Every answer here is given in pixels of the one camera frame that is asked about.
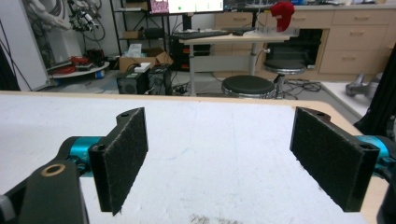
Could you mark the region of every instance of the table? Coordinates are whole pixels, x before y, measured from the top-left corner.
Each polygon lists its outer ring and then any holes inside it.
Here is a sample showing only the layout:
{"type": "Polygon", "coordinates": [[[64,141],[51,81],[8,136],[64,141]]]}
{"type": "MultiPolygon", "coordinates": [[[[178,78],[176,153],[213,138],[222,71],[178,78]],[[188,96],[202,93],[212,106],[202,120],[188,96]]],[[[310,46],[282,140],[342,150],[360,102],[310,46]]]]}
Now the table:
{"type": "Polygon", "coordinates": [[[0,104],[0,193],[66,138],[105,136],[119,113],[146,108],[148,155],[122,214],[101,213],[93,179],[80,179],[91,223],[375,223],[387,187],[373,178],[361,213],[344,213],[295,160],[295,106],[359,134],[320,102],[3,91],[0,104]]]}
{"type": "Polygon", "coordinates": [[[222,35],[198,39],[179,40],[180,43],[190,46],[190,96],[196,96],[194,73],[214,71],[243,71],[248,70],[254,76],[254,66],[257,58],[258,43],[283,42],[288,35],[222,35]],[[194,45],[207,44],[242,44],[251,43],[249,55],[208,55],[194,56],[194,45]]]}
{"type": "Polygon", "coordinates": [[[331,94],[342,105],[349,109],[358,118],[362,118],[372,102],[372,99],[357,94],[356,96],[348,96],[346,85],[350,82],[320,82],[321,86],[331,94]]]}

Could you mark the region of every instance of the metal stool legs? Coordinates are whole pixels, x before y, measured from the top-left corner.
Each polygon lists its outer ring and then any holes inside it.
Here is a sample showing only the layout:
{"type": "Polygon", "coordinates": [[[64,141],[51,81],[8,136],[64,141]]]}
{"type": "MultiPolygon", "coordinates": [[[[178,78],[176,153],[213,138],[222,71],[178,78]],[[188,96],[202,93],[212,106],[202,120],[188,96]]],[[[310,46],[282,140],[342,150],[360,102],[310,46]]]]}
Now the metal stool legs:
{"type": "Polygon", "coordinates": [[[275,98],[276,99],[283,99],[283,84],[285,83],[285,76],[284,75],[277,75],[274,79],[274,84],[276,86],[275,90],[275,98]]]}

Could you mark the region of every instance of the cardboard box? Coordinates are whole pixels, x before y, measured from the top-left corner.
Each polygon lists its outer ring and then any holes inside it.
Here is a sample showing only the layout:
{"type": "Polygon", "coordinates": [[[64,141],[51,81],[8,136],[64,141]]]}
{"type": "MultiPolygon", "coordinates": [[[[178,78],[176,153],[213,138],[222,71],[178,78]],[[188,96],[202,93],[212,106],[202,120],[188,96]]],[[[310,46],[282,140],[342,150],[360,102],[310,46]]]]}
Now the cardboard box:
{"type": "Polygon", "coordinates": [[[142,31],[125,31],[122,38],[125,39],[138,39],[143,37],[142,31]]]}
{"type": "Polygon", "coordinates": [[[151,63],[150,68],[155,64],[173,63],[172,58],[161,48],[142,49],[142,52],[147,54],[146,58],[120,57],[120,72],[126,72],[131,64],[134,63],[151,63]]]}

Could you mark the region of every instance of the red object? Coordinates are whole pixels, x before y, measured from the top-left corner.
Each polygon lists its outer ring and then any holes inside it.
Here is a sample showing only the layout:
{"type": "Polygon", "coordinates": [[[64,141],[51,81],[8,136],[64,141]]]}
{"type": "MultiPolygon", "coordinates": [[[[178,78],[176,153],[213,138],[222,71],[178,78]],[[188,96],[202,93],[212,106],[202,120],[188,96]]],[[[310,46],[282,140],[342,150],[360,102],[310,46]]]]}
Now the red object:
{"type": "Polygon", "coordinates": [[[278,32],[288,29],[293,13],[294,5],[291,2],[277,2],[271,7],[271,14],[277,20],[278,32]]]}

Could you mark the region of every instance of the electronic equipment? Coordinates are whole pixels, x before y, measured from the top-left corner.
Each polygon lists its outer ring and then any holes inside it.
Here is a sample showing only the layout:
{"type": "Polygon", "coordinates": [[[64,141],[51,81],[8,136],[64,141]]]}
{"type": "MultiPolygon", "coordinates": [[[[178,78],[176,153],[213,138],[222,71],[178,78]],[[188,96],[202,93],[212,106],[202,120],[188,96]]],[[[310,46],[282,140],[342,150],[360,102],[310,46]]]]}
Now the electronic equipment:
{"type": "Polygon", "coordinates": [[[224,0],[147,0],[151,15],[183,15],[183,30],[191,29],[191,16],[224,10],[224,0]]]}
{"type": "Polygon", "coordinates": [[[136,73],[134,68],[128,69],[117,77],[119,94],[143,95],[149,90],[148,72],[136,73]]]}
{"type": "Polygon", "coordinates": [[[167,64],[155,65],[148,71],[150,95],[172,95],[171,72],[167,64]]]}

